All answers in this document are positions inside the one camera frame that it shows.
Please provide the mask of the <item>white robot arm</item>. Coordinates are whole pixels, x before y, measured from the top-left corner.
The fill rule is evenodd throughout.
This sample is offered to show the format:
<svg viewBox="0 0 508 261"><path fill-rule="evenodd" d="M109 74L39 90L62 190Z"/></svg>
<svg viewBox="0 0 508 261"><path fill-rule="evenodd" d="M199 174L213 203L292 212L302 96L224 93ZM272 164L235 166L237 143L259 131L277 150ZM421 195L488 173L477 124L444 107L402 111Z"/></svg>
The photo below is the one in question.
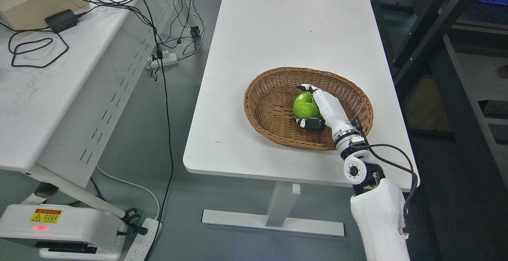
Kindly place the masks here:
<svg viewBox="0 0 508 261"><path fill-rule="evenodd" d="M408 261L408 235L402 232L404 198L399 186L386 178L354 129L333 133L336 149L344 161L343 172L353 185L351 212L358 224L369 261Z"/></svg>

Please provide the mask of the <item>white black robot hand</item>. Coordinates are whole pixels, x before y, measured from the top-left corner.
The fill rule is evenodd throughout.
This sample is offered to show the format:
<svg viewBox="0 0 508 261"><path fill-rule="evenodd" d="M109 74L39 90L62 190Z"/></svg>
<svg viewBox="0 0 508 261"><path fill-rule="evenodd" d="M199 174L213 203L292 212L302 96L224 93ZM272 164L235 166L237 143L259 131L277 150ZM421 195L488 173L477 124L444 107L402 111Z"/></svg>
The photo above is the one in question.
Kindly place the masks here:
<svg viewBox="0 0 508 261"><path fill-rule="evenodd" d="M312 84L298 84L297 88L312 93L325 125L331 129L332 139L338 150L343 150L341 146L345 142L348 145L351 139L360 136L350 123L338 98Z"/></svg>

